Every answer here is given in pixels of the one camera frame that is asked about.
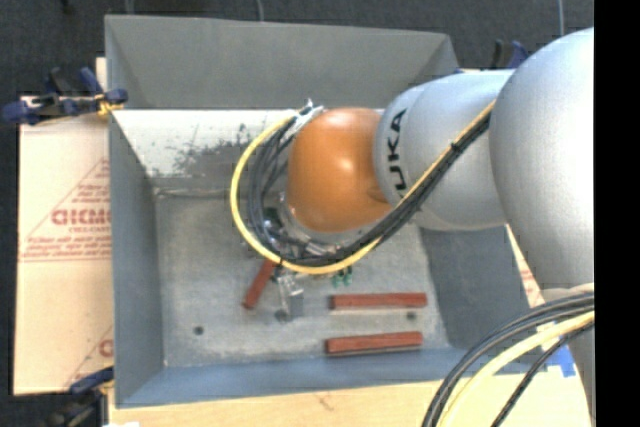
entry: gray box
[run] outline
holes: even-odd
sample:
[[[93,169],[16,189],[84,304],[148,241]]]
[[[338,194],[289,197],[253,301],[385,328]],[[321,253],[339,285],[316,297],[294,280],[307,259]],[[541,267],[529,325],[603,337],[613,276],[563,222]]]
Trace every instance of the gray box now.
[[[278,322],[273,283],[254,311],[240,306],[261,263],[226,197],[242,148],[308,97],[384,108],[451,73],[447,36],[109,16],[106,37],[109,87],[131,94],[110,126],[119,407],[441,379],[527,309],[503,229],[437,233],[411,223],[354,267],[351,287],[302,278],[301,318]],[[424,291],[429,304],[411,315],[327,307],[331,293],[393,291]],[[322,353],[327,337],[408,330],[423,333],[421,350]]]

